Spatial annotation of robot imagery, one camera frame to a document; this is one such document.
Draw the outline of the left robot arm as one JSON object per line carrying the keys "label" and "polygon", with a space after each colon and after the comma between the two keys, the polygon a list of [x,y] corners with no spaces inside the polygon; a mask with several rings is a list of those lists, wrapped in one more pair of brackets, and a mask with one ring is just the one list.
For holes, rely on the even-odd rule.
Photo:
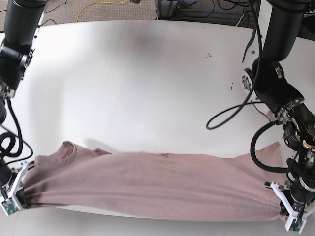
{"label": "left robot arm", "polygon": [[[315,199],[315,117],[303,95],[286,80],[281,62],[289,55],[311,2],[259,0],[248,5],[253,30],[242,60],[241,81],[247,91],[243,105],[262,103],[273,115],[273,120],[255,133],[250,155],[260,169],[286,175],[286,184],[266,182],[265,187],[281,201],[286,230],[301,233],[314,212],[307,207]],[[259,136],[274,125],[283,127],[283,140],[295,151],[294,157],[287,159],[287,167],[265,165],[255,153]]]}

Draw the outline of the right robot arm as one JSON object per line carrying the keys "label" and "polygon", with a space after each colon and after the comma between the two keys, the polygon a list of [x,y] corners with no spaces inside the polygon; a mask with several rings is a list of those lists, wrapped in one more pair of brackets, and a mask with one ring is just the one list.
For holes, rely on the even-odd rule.
{"label": "right robot arm", "polygon": [[24,146],[22,130],[12,108],[20,82],[23,80],[34,53],[44,9],[45,0],[10,0],[4,21],[4,38],[0,44],[0,121],[10,114],[17,133],[5,128],[0,141],[0,207],[7,216],[28,208],[22,179],[34,166],[28,157],[21,158]]}

